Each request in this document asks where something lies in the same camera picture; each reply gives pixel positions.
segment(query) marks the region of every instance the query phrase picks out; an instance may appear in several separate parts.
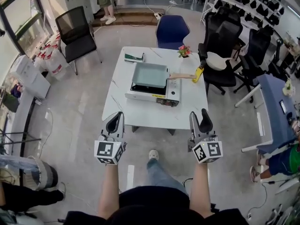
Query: portable gas stove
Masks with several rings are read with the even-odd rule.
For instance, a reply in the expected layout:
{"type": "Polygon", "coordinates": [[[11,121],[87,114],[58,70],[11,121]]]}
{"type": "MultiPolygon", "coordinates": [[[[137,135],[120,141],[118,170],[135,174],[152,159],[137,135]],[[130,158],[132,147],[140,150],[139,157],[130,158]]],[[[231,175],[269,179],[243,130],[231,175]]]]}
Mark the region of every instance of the portable gas stove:
{"type": "Polygon", "coordinates": [[[130,91],[125,93],[125,97],[174,107],[180,102],[181,79],[167,79],[164,88],[146,87],[132,83],[130,91]]]}

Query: black pants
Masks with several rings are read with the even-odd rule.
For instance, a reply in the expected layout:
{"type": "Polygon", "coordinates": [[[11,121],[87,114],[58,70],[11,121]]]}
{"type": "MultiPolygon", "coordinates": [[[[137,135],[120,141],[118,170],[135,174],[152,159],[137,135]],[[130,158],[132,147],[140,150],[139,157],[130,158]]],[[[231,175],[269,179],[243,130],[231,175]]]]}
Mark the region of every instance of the black pants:
{"type": "Polygon", "coordinates": [[[6,201],[6,204],[1,207],[3,210],[23,212],[38,205],[57,203],[64,198],[63,193],[58,190],[52,192],[34,191],[27,187],[15,186],[5,182],[2,185],[6,201]]]}

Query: black shirt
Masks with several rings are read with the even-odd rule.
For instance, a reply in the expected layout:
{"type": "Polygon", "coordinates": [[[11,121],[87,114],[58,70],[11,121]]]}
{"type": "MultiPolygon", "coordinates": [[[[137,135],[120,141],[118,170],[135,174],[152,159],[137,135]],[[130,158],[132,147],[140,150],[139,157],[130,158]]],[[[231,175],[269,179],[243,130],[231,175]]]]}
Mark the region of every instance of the black shirt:
{"type": "Polygon", "coordinates": [[[189,197],[170,187],[136,187],[120,194],[120,209],[108,220],[70,211],[64,225],[156,225],[156,224],[237,224],[248,223],[238,209],[220,211],[206,219],[189,209],[189,197]]]}

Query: marble tabletop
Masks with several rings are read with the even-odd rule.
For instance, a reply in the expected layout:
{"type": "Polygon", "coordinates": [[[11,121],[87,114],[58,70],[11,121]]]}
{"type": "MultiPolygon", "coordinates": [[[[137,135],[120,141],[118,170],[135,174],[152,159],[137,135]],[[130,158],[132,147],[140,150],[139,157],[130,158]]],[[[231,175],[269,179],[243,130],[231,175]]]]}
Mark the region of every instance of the marble tabletop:
{"type": "Polygon", "coordinates": [[[197,83],[190,79],[181,81],[181,99],[176,107],[161,105],[155,102],[129,99],[125,93],[130,90],[135,64],[124,61],[125,51],[143,51],[147,63],[167,65],[172,72],[194,74],[200,64],[197,53],[189,58],[179,58],[176,50],[123,47],[112,76],[112,81],[106,97],[102,120],[111,114],[122,111],[125,125],[150,128],[190,129],[189,115],[192,111],[202,121],[201,109],[208,110],[203,76],[197,83]]]}

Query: green shirt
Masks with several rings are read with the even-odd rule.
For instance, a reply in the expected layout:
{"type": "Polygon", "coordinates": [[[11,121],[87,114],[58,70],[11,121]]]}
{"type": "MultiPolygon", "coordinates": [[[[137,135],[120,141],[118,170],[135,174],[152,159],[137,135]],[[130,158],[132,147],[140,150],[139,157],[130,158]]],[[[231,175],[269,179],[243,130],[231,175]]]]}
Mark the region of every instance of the green shirt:
{"type": "Polygon", "coordinates": [[[299,172],[298,167],[300,166],[300,152],[297,151],[298,143],[295,144],[290,153],[290,169],[292,173],[299,172]]]}

